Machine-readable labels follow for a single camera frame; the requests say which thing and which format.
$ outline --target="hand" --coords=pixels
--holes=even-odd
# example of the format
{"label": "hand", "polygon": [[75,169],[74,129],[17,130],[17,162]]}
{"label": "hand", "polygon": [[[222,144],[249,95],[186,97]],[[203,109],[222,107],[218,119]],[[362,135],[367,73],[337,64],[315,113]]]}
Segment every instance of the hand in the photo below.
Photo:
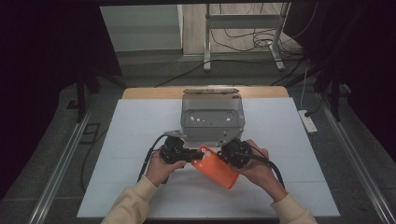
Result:
{"label": "hand", "polygon": [[176,169],[182,168],[186,165],[185,161],[178,161],[175,164],[166,163],[160,156],[160,151],[152,153],[148,164],[146,177],[151,183],[159,187],[160,184],[168,178]]}
{"label": "hand", "polygon": [[[267,159],[269,159],[267,149],[259,148],[251,139],[247,140],[247,143],[252,147],[253,155],[262,157],[263,154]],[[275,202],[279,202],[288,194],[274,176],[271,167],[261,161],[250,159],[245,167],[238,169],[231,165],[231,170],[244,175],[248,180],[250,180],[250,182],[267,191]]]}

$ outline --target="power strip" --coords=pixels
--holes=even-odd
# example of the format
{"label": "power strip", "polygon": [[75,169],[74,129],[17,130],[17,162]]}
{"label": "power strip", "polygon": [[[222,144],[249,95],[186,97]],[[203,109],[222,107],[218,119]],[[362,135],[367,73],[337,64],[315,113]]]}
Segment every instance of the power strip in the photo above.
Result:
{"label": "power strip", "polygon": [[317,133],[318,129],[315,126],[314,121],[312,121],[310,117],[305,116],[306,110],[299,110],[298,113],[300,115],[301,120],[303,121],[306,131],[308,133]]}

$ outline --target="floor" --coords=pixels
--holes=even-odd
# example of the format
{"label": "floor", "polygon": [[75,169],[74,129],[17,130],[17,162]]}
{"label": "floor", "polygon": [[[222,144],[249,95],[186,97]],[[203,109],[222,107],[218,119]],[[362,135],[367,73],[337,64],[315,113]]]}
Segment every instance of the floor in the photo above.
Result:
{"label": "floor", "polygon": [[[241,8],[245,13],[252,12],[251,5]],[[205,8],[198,6],[192,14],[205,13]],[[279,6],[268,5],[268,11],[279,11]],[[223,11],[232,10],[224,7]],[[254,12],[260,6],[254,6]],[[197,86],[197,85],[271,85],[284,84],[285,81],[303,75],[309,62],[301,61],[301,56],[292,56],[285,61],[286,70],[277,71],[272,56],[264,50],[260,53],[233,53],[214,55],[218,61],[212,63],[212,70],[204,72],[202,68],[202,48],[199,43],[203,40],[193,40],[187,47],[185,35],[185,53],[155,53],[136,54],[134,52],[119,53],[120,67],[123,77],[116,77],[129,86]],[[219,38],[226,44],[227,38]],[[242,41],[242,44],[233,45],[238,48],[248,48],[251,39]],[[215,52],[227,52],[228,49],[212,48]],[[100,223],[98,218],[76,218],[79,204],[88,186],[95,162],[99,156],[101,146],[106,138],[108,127],[117,101],[122,96],[119,86],[102,77],[99,77],[102,89],[97,94],[87,94],[89,102],[94,102],[88,126],[93,128],[96,136],[85,132],[79,139],[74,156],[65,171],[62,182],[56,191],[54,201],[49,207],[43,223]],[[341,213],[340,217],[318,217],[319,223],[386,223],[383,222],[367,196],[367,189],[361,185],[346,151],[326,116],[326,104],[322,103],[318,94],[314,92],[312,84],[316,77],[308,77],[305,82],[300,82],[290,88],[288,92],[300,108],[301,98],[304,97],[304,108],[318,112],[312,115],[312,120],[318,127],[318,133],[311,136],[311,144],[321,165],[323,174],[328,181],[332,196]],[[50,175],[59,158],[62,156],[70,136],[76,128],[77,111],[66,109],[70,101],[76,100],[76,86],[65,88],[60,96],[60,103],[52,123],[46,134],[41,139],[34,156],[29,160],[25,169],[8,191],[6,197],[0,202],[0,223],[26,223],[37,205],[43,189],[46,187]],[[389,204],[390,210],[396,212],[396,164],[387,152],[376,141],[373,135],[365,128],[356,117],[352,108],[347,104],[347,98],[340,99],[340,118],[350,141],[358,151],[368,173],[377,184],[384,199]],[[263,220],[252,220],[252,223],[262,223]],[[265,223],[277,223],[276,220],[266,220]]]}

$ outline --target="aluminum rail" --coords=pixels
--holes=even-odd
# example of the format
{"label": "aluminum rail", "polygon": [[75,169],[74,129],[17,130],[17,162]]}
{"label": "aluminum rail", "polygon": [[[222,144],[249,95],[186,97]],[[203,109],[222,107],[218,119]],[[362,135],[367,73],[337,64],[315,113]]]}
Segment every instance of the aluminum rail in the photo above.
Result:
{"label": "aluminum rail", "polygon": [[64,153],[59,159],[49,178],[49,181],[47,182],[46,187],[44,188],[37,204],[35,205],[35,209],[33,210],[33,213],[28,221],[29,224],[41,224],[44,222],[47,213],[50,210],[50,206],[52,205],[52,202],[55,198],[56,192],[62,183],[67,167],[74,155],[74,152],[76,151],[78,141],[84,132],[85,126],[91,116],[92,108],[95,102],[96,95],[91,98],[84,117],[82,117],[80,123],[76,125],[69,141],[67,142]]}
{"label": "aluminum rail", "polygon": [[341,122],[338,122],[335,117],[332,115],[330,108],[330,104],[326,98],[322,98],[318,95],[320,100],[323,100],[325,103],[324,112],[329,120],[332,128],[334,129],[335,134],[338,137],[346,155],[352,164],[352,167],[355,169],[356,174],[358,175],[359,180],[361,181],[362,186],[366,190],[367,195],[369,196],[376,212],[381,218],[383,223],[393,224],[396,223],[395,216],[392,214],[392,211],[389,208],[387,200],[381,192],[379,186],[375,183],[373,177],[370,175],[367,167],[364,165],[364,162],[361,159],[356,148],[353,146],[352,141],[349,139],[347,132],[345,131]]}

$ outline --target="metal frame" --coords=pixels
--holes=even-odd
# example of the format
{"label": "metal frame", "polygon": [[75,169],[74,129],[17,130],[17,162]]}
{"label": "metal frame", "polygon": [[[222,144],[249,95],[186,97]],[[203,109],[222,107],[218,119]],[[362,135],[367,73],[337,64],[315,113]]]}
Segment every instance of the metal frame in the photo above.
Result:
{"label": "metal frame", "polygon": [[369,196],[376,212],[382,220],[382,223],[396,223],[395,216],[392,214],[392,211],[389,208],[387,200],[381,192],[379,186],[375,183],[375,180],[370,175],[367,167],[364,165],[361,156],[359,155],[356,148],[353,146],[352,141],[349,139],[347,132],[345,131],[341,122],[339,122],[333,115],[330,110],[330,104],[326,98],[322,98],[318,94],[318,98],[323,100],[325,103],[324,112],[326,114],[327,119],[329,120],[332,128],[334,129],[335,134],[337,135],[338,140],[340,141],[349,162],[352,164],[359,180],[363,188],[366,190],[367,195]]}
{"label": "metal frame", "polygon": [[204,71],[210,71],[210,29],[254,29],[254,28],[276,28],[274,40],[267,42],[277,70],[284,71],[285,64],[279,55],[277,42],[285,24],[290,3],[285,3],[279,15],[210,15],[209,4],[206,4],[205,15],[205,49],[204,49]]}
{"label": "metal frame", "polygon": [[50,206],[52,205],[52,202],[55,198],[56,192],[58,191],[58,188],[61,186],[62,180],[64,179],[64,174],[66,173],[67,167],[74,155],[74,152],[76,151],[78,141],[84,132],[85,126],[91,116],[92,108],[95,102],[96,95],[92,97],[81,122],[76,125],[76,128],[74,129],[64,149],[64,153],[56,164],[56,167],[54,168],[46,187],[44,188],[37,204],[35,205],[35,209],[33,210],[33,213],[28,221],[29,224],[44,223],[47,213],[50,210]]}

